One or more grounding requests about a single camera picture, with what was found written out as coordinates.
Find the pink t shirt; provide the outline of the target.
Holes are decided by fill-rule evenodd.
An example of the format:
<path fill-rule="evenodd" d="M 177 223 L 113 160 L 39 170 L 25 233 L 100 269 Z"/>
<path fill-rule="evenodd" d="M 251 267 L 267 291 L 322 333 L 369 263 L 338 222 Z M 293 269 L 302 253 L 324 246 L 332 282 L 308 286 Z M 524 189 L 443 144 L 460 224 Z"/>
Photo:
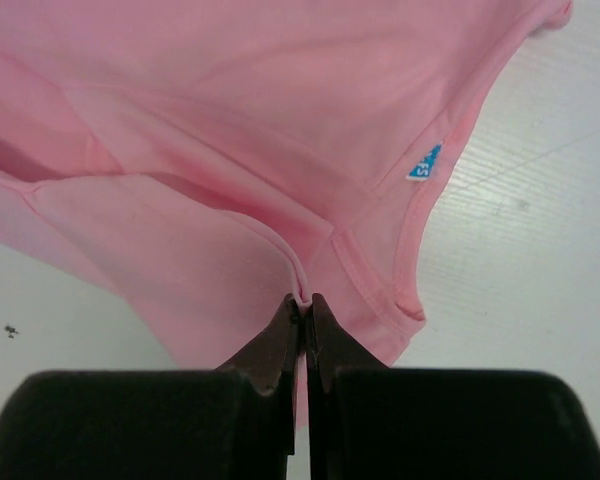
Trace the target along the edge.
<path fill-rule="evenodd" d="M 0 243 L 185 368 L 322 294 L 386 364 L 495 79 L 568 1 L 0 1 Z"/>

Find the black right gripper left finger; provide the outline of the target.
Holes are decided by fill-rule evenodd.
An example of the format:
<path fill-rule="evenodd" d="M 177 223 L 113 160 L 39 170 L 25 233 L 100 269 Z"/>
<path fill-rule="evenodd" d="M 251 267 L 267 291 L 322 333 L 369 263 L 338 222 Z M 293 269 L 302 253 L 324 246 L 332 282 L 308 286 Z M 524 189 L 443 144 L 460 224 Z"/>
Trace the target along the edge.
<path fill-rule="evenodd" d="M 286 297 L 213 370 L 33 374 L 0 413 L 0 479 L 282 479 L 298 354 Z"/>

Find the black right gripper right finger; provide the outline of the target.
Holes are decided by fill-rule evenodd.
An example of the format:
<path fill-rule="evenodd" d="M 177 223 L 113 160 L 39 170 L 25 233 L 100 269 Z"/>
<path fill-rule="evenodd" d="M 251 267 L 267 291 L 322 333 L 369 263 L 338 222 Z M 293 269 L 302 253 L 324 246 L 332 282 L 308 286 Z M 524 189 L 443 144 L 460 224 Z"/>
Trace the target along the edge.
<path fill-rule="evenodd" d="M 305 342 L 315 479 L 600 479 L 586 412 L 556 376 L 390 368 L 321 295 Z"/>

